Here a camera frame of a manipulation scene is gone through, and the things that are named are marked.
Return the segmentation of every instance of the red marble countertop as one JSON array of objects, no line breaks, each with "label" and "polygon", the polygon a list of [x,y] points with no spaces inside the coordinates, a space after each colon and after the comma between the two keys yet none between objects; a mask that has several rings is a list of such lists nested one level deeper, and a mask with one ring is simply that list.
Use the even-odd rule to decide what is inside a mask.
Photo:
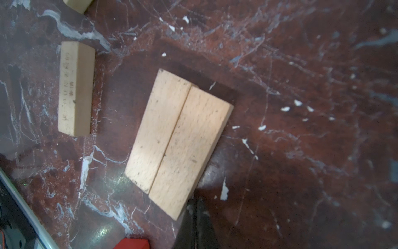
[{"label": "red marble countertop", "polygon": [[[60,248],[170,248],[181,221],[123,175],[164,68],[235,106],[196,190],[222,248],[397,248],[397,15],[389,0],[94,0],[85,15],[3,0],[2,168]],[[57,131],[62,41],[97,51],[88,137]]]}]

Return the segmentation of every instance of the black object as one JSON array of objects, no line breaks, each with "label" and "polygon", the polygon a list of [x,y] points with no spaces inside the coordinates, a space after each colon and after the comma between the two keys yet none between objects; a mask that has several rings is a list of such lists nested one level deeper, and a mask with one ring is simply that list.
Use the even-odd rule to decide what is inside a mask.
[{"label": "black object", "polygon": [[219,249],[203,199],[190,199],[173,249]]},{"label": "black object", "polygon": [[34,248],[36,233],[1,181],[0,229],[4,232],[6,248]]}]

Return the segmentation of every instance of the red object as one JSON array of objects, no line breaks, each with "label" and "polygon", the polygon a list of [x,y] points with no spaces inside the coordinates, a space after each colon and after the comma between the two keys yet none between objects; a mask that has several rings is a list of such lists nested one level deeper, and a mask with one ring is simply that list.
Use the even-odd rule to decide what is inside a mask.
[{"label": "red object", "polygon": [[146,239],[128,239],[124,238],[114,249],[150,249],[149,242]]}]

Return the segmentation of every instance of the wooden plank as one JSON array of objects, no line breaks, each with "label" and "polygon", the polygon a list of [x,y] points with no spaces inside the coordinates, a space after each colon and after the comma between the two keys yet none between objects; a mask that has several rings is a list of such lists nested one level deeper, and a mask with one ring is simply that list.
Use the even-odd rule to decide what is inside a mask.
[{"label": "wooden plank", "polygon": [[58,130],[70,136],[90,134],[95,54],[76,41],[61,44]]},{"label": "wooden plank", "polygon": [[64,0],[64,3],[75,11],[83,14],[93,0]]},{"label": "wooden plank", "polygon": [[125,170],[147,194],[192,86],[166,70],[158,71]]},{"label": "wooden plank", "polygon": [[203,174],[233,106],[191,88],[149,198],[174,220]]}]

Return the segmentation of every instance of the light wood board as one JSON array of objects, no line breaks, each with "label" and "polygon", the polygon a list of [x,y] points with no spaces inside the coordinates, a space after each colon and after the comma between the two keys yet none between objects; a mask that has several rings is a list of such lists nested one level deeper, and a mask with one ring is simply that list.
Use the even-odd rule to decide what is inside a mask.
[{"label": "light wood board", "polygon": [[70,136],[90,134],[95,54],[76,41],[61,44],[58,130]]},{"label": "light wood board", "polygon": [[158,71],[125,170],[147,194],[192,86],[166,70]]},{"label": "light wood board", "polygon": [[203,174],[233,106],[191,88],[149,198],[174,220]]},{"label": "light wood board", "polygon": [[83,14],[93,0],[64,0],[64,3],[75,11]]}]

